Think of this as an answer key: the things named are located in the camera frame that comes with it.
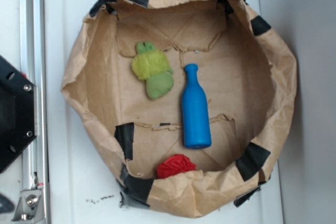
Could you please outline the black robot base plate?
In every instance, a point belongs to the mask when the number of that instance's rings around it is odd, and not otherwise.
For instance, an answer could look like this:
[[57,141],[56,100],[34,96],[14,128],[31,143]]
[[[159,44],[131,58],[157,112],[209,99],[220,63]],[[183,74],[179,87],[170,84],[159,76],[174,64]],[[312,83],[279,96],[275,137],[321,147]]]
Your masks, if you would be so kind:
[[1,57],[1,173],[36,137],[34,87]]

